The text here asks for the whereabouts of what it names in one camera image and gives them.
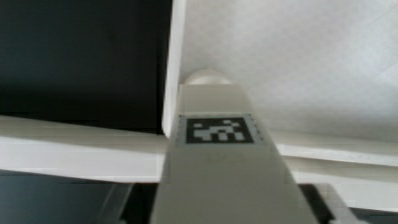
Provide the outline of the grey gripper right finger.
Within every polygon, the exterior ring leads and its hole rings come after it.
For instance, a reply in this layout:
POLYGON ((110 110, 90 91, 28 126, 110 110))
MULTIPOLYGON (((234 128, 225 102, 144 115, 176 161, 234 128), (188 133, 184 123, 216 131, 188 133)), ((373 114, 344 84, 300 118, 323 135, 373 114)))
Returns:
POLYGON ((355 217, 332 185, 316 184, 316 190, 334 216, 328 224, 367 224, 367 222, 355 217))

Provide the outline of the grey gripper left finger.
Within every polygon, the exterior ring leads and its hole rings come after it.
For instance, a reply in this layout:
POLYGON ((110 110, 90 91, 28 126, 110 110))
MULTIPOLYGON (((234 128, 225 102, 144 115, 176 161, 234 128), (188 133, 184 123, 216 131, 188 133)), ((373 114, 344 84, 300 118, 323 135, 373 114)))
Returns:
POLYGON ((119 224, 131 188, 131 184, 115 183, 112 185, 94 224, 119 224))

